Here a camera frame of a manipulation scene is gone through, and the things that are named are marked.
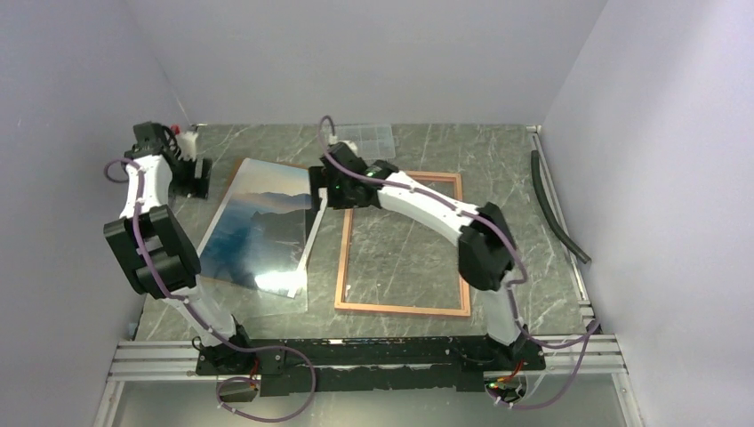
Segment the pink wooden picture frame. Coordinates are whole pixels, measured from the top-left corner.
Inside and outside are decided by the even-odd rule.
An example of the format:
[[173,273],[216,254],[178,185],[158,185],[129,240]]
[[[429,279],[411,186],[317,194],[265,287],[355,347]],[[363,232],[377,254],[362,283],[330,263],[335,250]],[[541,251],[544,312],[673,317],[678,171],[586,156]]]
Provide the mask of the pink wooden picture frame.
[[467,318],[471,299],[445,237],[401,213],[369,207],[344,214],[334,307]]

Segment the clear acrylic sheet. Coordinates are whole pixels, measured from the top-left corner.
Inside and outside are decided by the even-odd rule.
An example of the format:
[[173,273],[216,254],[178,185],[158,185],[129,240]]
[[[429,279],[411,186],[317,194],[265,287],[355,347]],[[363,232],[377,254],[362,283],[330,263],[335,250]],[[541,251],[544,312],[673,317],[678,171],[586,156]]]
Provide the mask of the clear acrylic sheet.
[[308,265],[322,214],[312,209],[309,178],[276,178],[253,192],[250,256],[255,315],[308,310]]

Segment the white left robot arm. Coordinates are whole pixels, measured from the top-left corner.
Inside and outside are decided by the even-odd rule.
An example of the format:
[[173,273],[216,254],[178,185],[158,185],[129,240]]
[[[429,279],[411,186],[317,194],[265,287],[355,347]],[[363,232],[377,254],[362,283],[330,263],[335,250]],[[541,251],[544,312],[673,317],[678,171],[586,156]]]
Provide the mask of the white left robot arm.
[[132,130],[135,143],[116,161],[127,175],[124,208],[105,224],[104,237],[133,290],[190,323],[201,361],[242,374],[255,350],[233,315],[205,291],[197,250],[170,207],[174,196],[207,197],[213,162],[197,155],[195,133],[151,121]]

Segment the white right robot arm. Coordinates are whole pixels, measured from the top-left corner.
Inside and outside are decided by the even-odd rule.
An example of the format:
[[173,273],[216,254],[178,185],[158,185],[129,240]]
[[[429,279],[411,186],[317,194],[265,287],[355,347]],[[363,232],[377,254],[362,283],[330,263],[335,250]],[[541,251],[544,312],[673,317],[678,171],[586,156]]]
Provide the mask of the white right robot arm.
[[308,169],[314,200],[324,189],[333,210],[375,207],[402,214],[453,244],[461,278],[484,304],[490,360],[501,369],[515,366],[524,355],[524,326],[512,307],[509,274],[520,259],[500,207],[448,197],[386,161],[367,164],[344,141],[329,146],[320,162]]

